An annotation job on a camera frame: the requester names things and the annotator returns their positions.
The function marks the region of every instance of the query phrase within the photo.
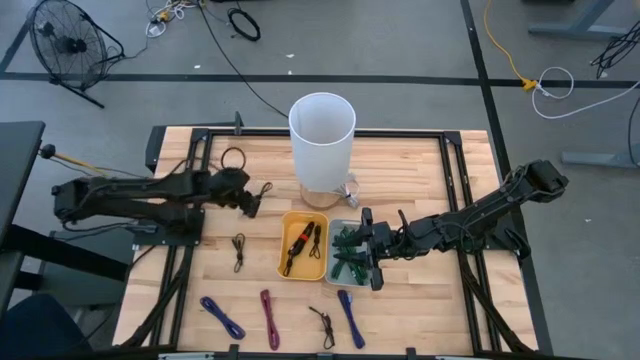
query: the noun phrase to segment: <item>concrete floor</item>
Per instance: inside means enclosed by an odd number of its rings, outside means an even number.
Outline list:
[[[152,5],[164,3],[149,1]],[[0,14],[0,53],[13,41],[33,2],[5,3]],[[123,41],[127,54],[144,46],[143,0],[76,3]],[[286,75],[291,71],[477,78],[457,1],[401,0],[391,4],[383,0],[263,0],[242,4],[260,24],[263,38],[259,42],[231,38],[230,28],[215,20],[210,22],[229,57],[245,74]],[[489,77],[513,79],[507,60],[482,28],[485,4],[484,0],[471,1]],[[563,66],[576,79],[593,80],[595,69],[589,62],[606,43],[532,37],[526,31],[528,22],[572,19],[586,4],[586,0],[573,5],[494,0],[491,27],[512,51],[525,76],[535,78],[549,66]],[[211,3],[209,8],[223,17],[229,6]],[[618,0],[600,23],[629,27],[637,18],[632,0]],[[635,81],[640,65],[637,51],[607,71],[607,80]],[[295,56],[290,59],[287,54]],[[233,74],[196,10],[188,10],[183,21],[172,22],[167,33],[151,40],[149,49],[139,58],[113,70],[116,74]],[[28,37],[8,71],[43,72]],[[354,105],[359,127],[489,130],[478,86],[253,86],[283,111],[307,93],[335,92]],[[569,99],[546,102],[541,107],[548,113],[563,113],[620,91],[577,89]],[[626,119],[638,91],[557,121],[538,117],[531,109],[530,94],[519,88],[494,87],[492,92],[511,164],[549,159],[571,180],[562,199],[550,205],[523,207],[555,353],[634,358],[640,352],[640,243],[636,241],[640,227],[634,220],[640,211],[638,171],[563,165],[559,153],[624,151]],[[82,154],[91,163],[138,173],[146,173],[144,148],[153,125],[229,121],[236,110],[247,125],[286,125],[242,83],[103,82],[89,93],[107,108],[99,110],[46,82],[2,80],[0,106],[4,111],[0,121],[45,121],[43,141],[55,143],[61,152]],[[57,164],[36,161],[16,222],[40,232],[57,229],[59,224],[50,210],[50,186],[75,176]],[[115,321],[112,319],[109,325],[114,326]],[[101,335],[105,342],[113,331],[109,325]]]

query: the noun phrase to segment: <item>yellow tray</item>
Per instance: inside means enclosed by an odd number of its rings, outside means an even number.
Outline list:
[[[304,228],[313,221],[316,225],[322,227],[320,232],[320,259],[309,257],[309,252],[313,247],[313,239],[315,234],[311,232],[309,240],[304,245],[304,249],[300,255],[293,259],[293,266],[289,276],[284,276],[284,269],[287,267],[287,259],[289,255],[287,251],[293,243],[298,239]],[[329,249],[329,219],[321,213],[306,211],[289,211],[282,217],[282,245],[280,248],[280,265],[278,266],[278,274],[284,279],[289,280],[306,280],[316,281],[322,279],[327,272],[327,259]]]

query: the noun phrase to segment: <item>wooden table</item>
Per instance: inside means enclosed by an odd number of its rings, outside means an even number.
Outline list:
[[[167,128],[156,176],[164,176],[187,155],[189,127]],[[496,167],[485,131],[461,131],[474,199],[498,186]],[[288,137],[223,137],[213,142],[212,159],[218,163],[229,146],[247,155],[245,171],[252,177],[253,193],[266,181],[273,190],[263,199],[258,216],[248,219],[239,210],[205,205],[206,221],[196,248],[185,302],[179,350],[223,351],[232,343],[243,352],[271,352],[259,292],[269,289],[274,319],[280,333],[280,352],[324,352],[323,327],[308,306],[329,313],[333,321],[334,353],[404,354],[415,347],[418,354],[471,354],[462,284],[456,253],[432,251],[413,261],[383,261],[382,291],[348,288],[353,294],[356,323],[366,341],[354,347],[349,326],[336,296],[338,286],[324,281],[284,280],[278,266],[281,217],[290,210],[310,210],[300,199]],[[452,162],[453,149],[449,149]],[[462,194],[457,170],[454,178]],[[373,210],[374,221],[399,226],[397,210],[409,220],[449,210],[438,142],[429,139],[356,138],[351,169],[360,183],[358,198]],[[458,196],[464,206],[462,196]],[[339,205],[325,211],[329,219],[359,219],[360,210]],[[236,253],[231,237],[247,236],[245,261],[235,274]],[[118,320],[114,344],[126,340],[144,320],[158,297],[166,258],[158,247],[132,270]],[[512,329],[527,345],[536,348],[529,306],[517,259],[507,251],[485,251],[493,300]],[[227,315],[244,328],[241,341],[232,340],[220,322],[199,304],[210,296]],[[484,312],[476,304],[483,344],[489,348]],[[166,343],[173,305],[166,312],[161,343]]]

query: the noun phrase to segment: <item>electric fan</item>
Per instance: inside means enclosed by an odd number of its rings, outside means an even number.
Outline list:
[[[104,108],[85,90],[106,77],[109,64],[125,58],[122,44],[66,0],[39,1],[28,20],[31,45],[50,82]],[[102,34],[120,47],[118,54],[107,54]]]

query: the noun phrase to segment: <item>red and black object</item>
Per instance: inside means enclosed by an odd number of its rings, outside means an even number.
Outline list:
[[[287,251],[289,259],[287,259],[287,267],[284,268],[282,275],[289,276],[289,273],[291,272],[291,266],[293,266],[293,258],[298,256],[302,252],[304,245],[307,243],[307,241],[309,241],[309,237],[311,236],[311,232],[313,231],[315,225],[316,224],[313,221],[307,224],[307,227],[304,228],[302,234],[298,236],[298,239],[293,243],[293,245],[291,245],[289,251]]]

